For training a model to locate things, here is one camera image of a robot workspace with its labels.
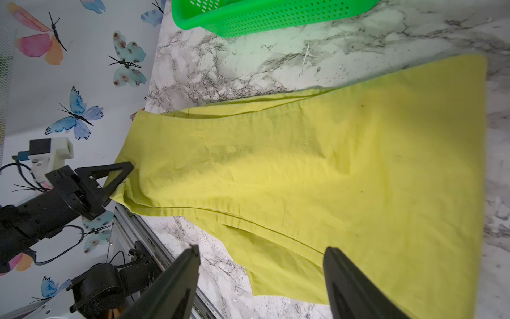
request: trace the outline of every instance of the butterfly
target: butterfly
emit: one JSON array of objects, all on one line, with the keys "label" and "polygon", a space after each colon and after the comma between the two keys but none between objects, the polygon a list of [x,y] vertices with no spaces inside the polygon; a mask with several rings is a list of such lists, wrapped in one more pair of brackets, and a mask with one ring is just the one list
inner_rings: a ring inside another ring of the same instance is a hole
[{"label": "butterfly", "polygon": [[17,254],[14,258],[9,260],[9,271],[8,272],[10,272],[14,269],[16,269],[19,272],[24,272],[25,270],[30,268],[33,261],[34,260],[27,254],[24,254],[24,253]]},{"label": "butterfly", "polygon": [[111,223],[112,220],[113,212],[111,211],[106,211],[99,215],[98,217],[94,218],[93,220],[88,220],[82,216],[83,226],[89,231],[94,231],[96,229],[104,227],[107,224]]},{"label": "butterfly", "polygon": [[83,247],[83,252],[85,254],[90,253],[98,245],[106,245],[110,241],[110,237],[112,236],[112,231],[110,229],[102,230],[98,232],[97,234],[92,234],[85,242],[85,245]]},{"label": "butterfly", "polygon": [[106,11],[105,5],[101,0],[80,0],[82,5],[95,13],[101,13],[101,10]]},{"label": "butterfly", "polygon": [[153,27],[156,27],[158,24],[161,24],[163,20],[163,13],[165,13],[166,0],[161,0],[161,6],[158,4],[158,0],[153,4],[157,9],[150,10],[145,12],[140,16],[143,22],[150,23]]},{"label": "butterfly", "polygon": [[131,86],[138,86],[140,83],[147,81],[142,72],[133,69],[133,67],[141,68],[138,62],[142,62],[145,59],[145,52],[139,47],[136,42],[130,42],[126,44],[126,38],[119,32],[113,33],[113,46],[115,47],[115,53],[117,53],[120,60],[117,60],[111,56],[116,62],[113,64],[122,64],[118,69],[115,70],[113,75],[113,84],[116,87],[121,87],[129,83]]},{"label": "butterfly", "polygon": [[70,284],[71,284],[71,280],[67,279],[59,287],[59,284],[55,283],[55,281],[53,281],[51,279],[51,277],[44,276],[44,278],[42,279],[42,283],[41,283],[41,294],[44,298],[54,297],[59,292],[61,292],[63,289],[67,288]]},{"label": "butterfly", "polygon": [[105,245],[110,241],[110,236],[112,235],[112,231],[110,229],[103,230],[105,226],[109,223],[111,223],[113,220],[113,212],[106,211],[103,214],[99,215],[98,217],[94,218],[93,220],[88,220],[85,217],[82,216],[82,223],[83,226],[89,230],[90,232],[94,232],[97,230],[94,234],[91,234],[89,238],[87,238],[87,241],[84,245],[84,253],[88,254],[98,245]]},{"label": "butterfly", "polygon": [[59,109],[59,111],[69,113],[71,116],[60,119],[48,126],[44,132],[45,134],[59,133],[63,130],[67,133],[67,131],[74,128],[74,136],[76,139],[88,139],[90,136],[90,130],[85,123],[94,126],[89,121],[103,117],[103,108],[96,105],[87,109],[87,104],[83,103],[80,91],[77,91],[74,87],[72,87],[71,94],[69,95],[69,106],[71,108],[71,112],[62,104],[60,105],[64,108],[64,110]]},{"label": "butterfly", "polygon": [[46,62],[51,65],[60,65],[60,62],[64,59],[62,49],[66,50],[60,41],[59,34],[56,29],[56,24],[60,18],[53,22],[52,15],[48,12],[49,19],[52,22],[52,28],[50,29],[31,16],[25,9],[13,2],[7,4],[7,9],[16,21],[32,30],[41,32],[53,31],[53,35],[51,37],[48,33],[43,33],[16,39],[16,48],[18,48],[18,50],[27,57],[41,57],[46,54],[44,56]]}]

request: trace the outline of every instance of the butterfly wallpaper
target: butterfly wallpaper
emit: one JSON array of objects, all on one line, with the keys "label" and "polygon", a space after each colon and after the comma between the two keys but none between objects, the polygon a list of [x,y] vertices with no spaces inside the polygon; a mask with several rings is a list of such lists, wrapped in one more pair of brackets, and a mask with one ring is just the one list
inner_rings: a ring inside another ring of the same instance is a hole
[{"label": "butterfly wallpaper", "polygon": [[7,9],[20,24],[32,30],[44,32],[16,39],[16,48],[27,57],[37,58],[44,55],[44,59],[48,64],[60,65],[60,62],[64,59],[62,49],[66,50],[56,29],[56,24],[60,18],[53,21],[52,15],[49,13],[49,19],[52,23],[52,29],[50,29],[13,2],[7,4]]},{"label": "butterfly wallpaper", "polygon": [[166,0],[161,0],[161,6],[158,4],[157,0],[155,4],[153,3],[153,5],[155,5],[157,9],[145,12],[140,16],[140,18],[143,22],[150,23],[153,27],[156,27],[158,24],[161,24],[161,21],[163,21],[163,13],[165,13]]},{"label": "butterfly wallpaper", "polygon": [[93,220],[88,220],[82,216],[83,226],[89,230],[90,236],[85,241],[83,246],[83,252],[85,254],[90,253],[98,245],[106,245],[110,242],[110,236],[112,235],[111,229],[106,229],[109,223],[113,220],[113,212],[106,211]]},{"label": "butterfly wallpaper", "polygon": [[66,289],[70,284],[71,279],[67,279],[66,281],[64,281],[63,284],[59,286],[59,284],[55,283],[55,281],[53,281],[51,277],[44,276],[41,282],[42,298],[46,299],[55,297],[59,292],[61,292],[63,289]]},{"label": "butterfly wallpaper", "polygon": [[142,62],[145,59],[144,50],[139,47],[136,42],[130,42],[126,44],[126,38],[120,33],[115,31],[113,33],[113,46],[115,53],[120,60],[114,59],[116,62],[110,64],[121,64],[115,70],[113,75],[113,84],[116,87],[121,87],[129,83],[131,86],[138,86],[140,83],[145,83],[147,78],[142,72],[135,68],[141,68],[137,63]]},{"label": "butterfly wallpaper", "polygon": [[80,0],[80,2],[86,9],[92,10],[95,13],[106,11],[105,5],[101,0]]},{"label": "butterfly wallpaper", "polygon": [[103,117],[103,108],[96,105],[87,109],[87,104],[83,102],[80,91],[77,91],[74,87],[72,87],[69,96],[69,108],[71,111],[62,104],[61,106],[64,109],[59,110],[68,113],[70,116],[62,118],[48,126],[44,132],[46,135],[60,133],[62,131],[66,131],[67,133],[70,129],[73,129],[76,139],[88,139],[90,137],[90,130],[85,123],[94,126],[94,124],[89,121]]},{"label": "butterfly wallpaper", "polygon": [[33,262],[34,262],[34,260],[29,255],[24,254],[24,253],[18,254],[13,259],[9,260],[9,268],[10,268],[9,271],[11,272],[16,269],[16,271],[18,271],[18,272],[24,272],[25,270],[30,268],[30,266],[32,265]]},{"label": "butterfly wallpaper", "polygon": [[[12,134],[6,140],[19,139],[8,144],[25,149],[30,139],[67,136],[74,147],[74,159],[66,162],[71,168],[113,163],[131,126],[128,116],[145,106],[158,41],[154,27],[162,23],[165,7],[165,0],[6,0],[0,21],[15,29],[13,50],[6,56],[0,52],[0,60],[13,63]],[[15,186],[23,180],[9,175],[0,179],[7,203],[26,200],[33,191]],[[36,265],[24,253],[13,257],[0,283],[22,289],[0,299],[0,316],[28,305],[35,300],[31,297],[54,297],[68,286],[66,279],[106,256],[112,220],[108,211],[94,220],[73,221],[84,228],[85,238],[46,265]],[[67,228],[41,240],[33,247],[38,261],[39,255],[41,260],[58,256],[80,239],[79,233]]]}]

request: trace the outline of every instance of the pink butterfly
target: pink butterfly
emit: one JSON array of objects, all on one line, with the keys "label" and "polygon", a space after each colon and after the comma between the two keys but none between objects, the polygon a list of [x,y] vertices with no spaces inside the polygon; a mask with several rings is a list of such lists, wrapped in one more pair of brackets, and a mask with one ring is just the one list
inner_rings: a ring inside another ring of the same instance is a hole
[{"label": "pink butterfly", "polygon": [[21,23],[22,25],[29,27],[35,31],[41,32],[51,32],[53,31],[53,35],[50,37],[48,33],[36,34],[29,37],[24,37],[20,39],[16,39],[16,47],[20,50],[21,53],[26,55],[27,57],[41,57],[44,54],[44,59],[51,65],[59,65],[60,62],[64,59],[64,55],[62,53],[62,49],[66,50],[60,42],[59,35],[57,33],[57,29],[55,24],[60,20],[60,18],[53,22],[52,15],[49,14],[49,18],[52,22],[52,28],[48,28],[39,20],[34,18],[30,13],[28,13],[25,9],[18,6],[17,4],[11,2],[7,4],[7,9],[12,14],[12,16]]}]

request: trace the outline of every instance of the wall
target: wall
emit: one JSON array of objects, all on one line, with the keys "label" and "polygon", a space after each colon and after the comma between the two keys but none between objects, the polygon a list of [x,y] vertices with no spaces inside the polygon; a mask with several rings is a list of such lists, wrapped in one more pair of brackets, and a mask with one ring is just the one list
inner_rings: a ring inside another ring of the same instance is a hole
[{"label": "wall", "polygon": [[[7,3],[9,1],[0,1],[0,21],[17,28],[18,38],[43,33],[15,20],[6,8]],[[10,157],[18,151],[28,150],[30,139],[59,136],[67,136],[74,145],[74,159],[66,161],[71,168],[113,163],[131,125],[129,115],[145,105],[159,26],[143,22],[140,15],[155,7],[150,0],[103,0],[106,11],[97,14],[84,8],[80,0],[17,0],[15,3],[48,27],[51,25],[48,11],[54,21],[60,17],[56,29],[67,51],[63,52],[60,65],[49,65],[44,57],[27,57],[15,49],[3,165],[12,162]],[[113,45],[113,33],[117,30],[127,42],[135,41],[145,51],[144,61],[138,63],[147,78],[145,84],[137,87],[113,84],[118,64],[108,66],[114,62],[108,55],[117,58]],[[103,108],[103,118],[91,121],[94,126],[88,126],[91,135],[87,140],[75,139],[73,130],[67,134],[45,135],[46,127],[67,116],[57,109],[61,108],[59,102],[69,108],[73,86],[80,91],[88,107]],[[24,184],[16,169],[10,167],[2,171],[0,205],[17,204],[33,195],[32,191],[12,192],[19,188],[14,184]],[[80,219],[71,224],[83,226]],[[75,243],[78,233],[74,229],[64,229],[32,248],[38,252],[38,259],[45,260]],[[34,300],[30,297],[40,298],[43,276],[51,276],[55,282],[62,283],[98,262],[106,262],[107,249],[108,245],[98,246],[85,254],[84,243],[81,243],[52,263],[32,264],[23,272],[11,271],[0,277],[3,288],[0,315],[27,305]]]}]

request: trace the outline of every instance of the mesh panel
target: mesh panel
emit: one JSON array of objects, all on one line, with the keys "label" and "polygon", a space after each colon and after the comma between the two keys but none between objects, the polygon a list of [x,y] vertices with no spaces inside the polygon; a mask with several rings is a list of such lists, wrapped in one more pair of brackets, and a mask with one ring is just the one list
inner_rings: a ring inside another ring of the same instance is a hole
[{"label": "mesh panel", "polygon": [[16,29],[0,24],[0,166],[4,154],[5,119],[11,84],[12,54]]}]

